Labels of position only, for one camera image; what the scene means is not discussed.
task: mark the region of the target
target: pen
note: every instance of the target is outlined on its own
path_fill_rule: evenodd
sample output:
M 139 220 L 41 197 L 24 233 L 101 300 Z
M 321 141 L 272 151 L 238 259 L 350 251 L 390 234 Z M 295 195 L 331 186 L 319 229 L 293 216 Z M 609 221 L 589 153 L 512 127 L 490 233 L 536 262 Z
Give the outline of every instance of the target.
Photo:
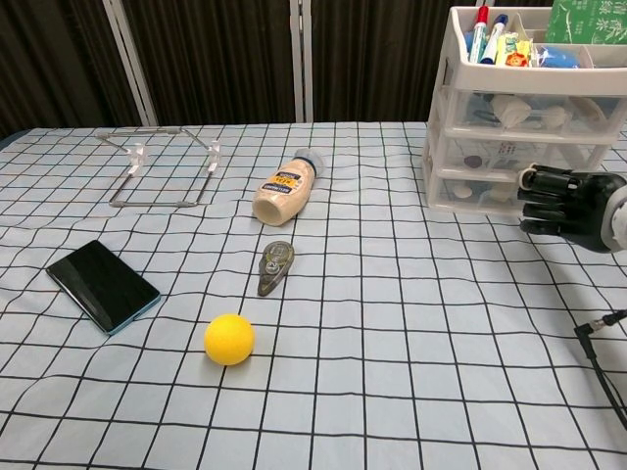
M 506 28 L 506 24 L 507 15 L 498 15 L 497 19 L 494 21 L 494 26 L 492 26 L 490 40 L 483 51 L 481 64 L 494 64 L 497 58 L 497 43 L 499 42 L 499 37 L 501 37 L 503 30 Z
M 488 7 L 479 7 L 477 23 L 474 26 L 474 36 L 472 37 L 472 48 L 470 49 L 469 61 L 473 64 L 479 62 L 481 49 L 486 40 L 486 21 L 488 20 Z

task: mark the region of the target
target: cable connector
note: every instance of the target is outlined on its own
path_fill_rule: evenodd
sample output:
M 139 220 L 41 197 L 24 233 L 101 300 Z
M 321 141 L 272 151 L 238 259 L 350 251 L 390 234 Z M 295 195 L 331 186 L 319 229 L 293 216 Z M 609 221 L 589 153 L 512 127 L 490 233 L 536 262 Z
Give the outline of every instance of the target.
M 609 313 L 598 320 L 592 320 L 590 323 L 584 323 L 583 325 L 575 327 L 575 335 L 579 340 L 579 344 L 586 352 L 586 357 L 588 359 L 592 360 L 597 358 L 595 349 L 592 347 L 590 335 L 601 330 L 605 326 L 615 325 L 623 318 L 627 318 L 627 310 L 619 310 L 615 313 Z
M 615 313 L 603 316 L 603 323 L 605 326 L 612 326 L 618 323 L 623 318 L 627 318 L 627 310 L 619 310 Z

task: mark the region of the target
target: white container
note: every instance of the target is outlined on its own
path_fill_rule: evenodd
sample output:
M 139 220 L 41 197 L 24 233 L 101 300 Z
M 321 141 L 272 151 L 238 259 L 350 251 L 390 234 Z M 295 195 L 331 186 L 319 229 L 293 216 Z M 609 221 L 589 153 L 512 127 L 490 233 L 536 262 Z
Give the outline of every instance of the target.
M 616 142 L 627 118 L 627 46 L 558 45 L 578 54 L 580 69 L 472 64 L 463 34 L 477 10 L 449 13 L 422 154 L 427 202 L 520 215 L 512 184 L 521 169 L 594 170 Z M 490 8 L 488 25 L 505 14 L 507 29 L 538 44 L 551 10 Z

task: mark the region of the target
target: plastic drawer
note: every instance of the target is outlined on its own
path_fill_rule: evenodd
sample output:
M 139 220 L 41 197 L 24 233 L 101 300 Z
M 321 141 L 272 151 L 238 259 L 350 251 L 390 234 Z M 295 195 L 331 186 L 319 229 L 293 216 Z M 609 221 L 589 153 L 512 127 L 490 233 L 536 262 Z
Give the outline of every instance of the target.
M 438 174 L 447 171 L 473 173 L 472 179 L 502 180 L 491 174 L 510 174 L 514 178 L 521 169 L 532 163 L 572 169 L 596 169 L 608 149 L 607 146 L 584 144 L 554 144 L 508 140 L 441 139 Z
M 439 179 L 429 205 L 455 212 L 520 213 L 515 182 Z
M 438 111 L 446 116 L 449 97 L 456 103 L 446 126 L 486 135 L 543 135 L 562 139 L 614 141 L 623 124 L 627 100 L 615 97 L 438 92 Z

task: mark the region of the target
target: black cable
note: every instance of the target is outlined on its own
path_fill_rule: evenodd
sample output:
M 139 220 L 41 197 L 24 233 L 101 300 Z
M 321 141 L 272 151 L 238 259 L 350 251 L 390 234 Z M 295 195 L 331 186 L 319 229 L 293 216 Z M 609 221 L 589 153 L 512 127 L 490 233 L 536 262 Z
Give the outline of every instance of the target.
M 597 373 L 597 378 L 599 379 L 599 383 L 603 387 L 603 391 L 607 395 L 607 399 L 609 400 L 611 407 L 614 408 L 614 411 L 616 412 L 616 416 L 618 416 L 618 419 L 620 420 L 621 424 L 623 425 L 625 430 L 627 430 L 627 416 L 625 415 L 622 408 L 616 401 L 614 394 L 611 392 L 611 389 L 609 388 L 609 385 L 607 384 L 607 381 L 605 380 L 605 376 L 603 375 L 603 370 L 599 366 L 599 363 L 597 362 L 596 359 L 590 359 L 590 362 L 592 362 L 592 366 L 594 367 L 595 372 Z
M 605 380 L 604 372 L 601 369 L 599 362 L 597 361 L 597 354 L 595 353 L 595 349 L 593 348 L 592 341 L 590 339 L 590 335 L 593 334 L 595 331 L 599 331 L 605 326 L 612 326 L 618 323 L 623 318 L 627 318 L 627 310 L 619 310 L 615 313 L 605 315 L 601 320 L 594 320 L 590 323 L 579 325 L 575 327 L 575 335 L 577 335 L 579 344 L 584 349 L 586 357 L 592 363 L 592 366 L 595 369 L 595 373 L 597 374 L 597 378 L 599 379 L 599 383 L 601 384 L 601 387 L 603 388 L 603 391 L 605 392 L 605 395 L 607 396 L 611 407 L 614 409 L 616 416 L 618 416 L 618 420 L 623 425 L 623 428 L 625 428 L 625 431 L 627 431 L 627 415 L 624 411 L 625 403 L 623 402 L 620 394 L 618 394 L 618 391 L 616 390 L 616 387 L 614 387 L 614 384 L 612 384 L 612 387 L 614 387 L 614 390 L 616 390 L 616 393 L 618 394 L 622 407 L 616 401 L 616 397 L 612 393 L 612 390 L 607 383 L 607 380 L 609 380 L 609 378 Z
M 614 385 L 614 383 L 611 381 L 611 379 L 609 378 L 609 376 L 607 375 L 605 371 L 603 371 L 603 376 L 605 377 L 605 380 L 607 380 L 607 383 L 609 384 L 609 386 L 614 390 L 614 396 L 618 398 L 618 402 L 620 403 L 620 406 L 623 408 L 625 413 L 627 413 L 627 404 L 625 404 L 623 397 L 620 396 L 620 392 L 618 392 L 618 388 Z

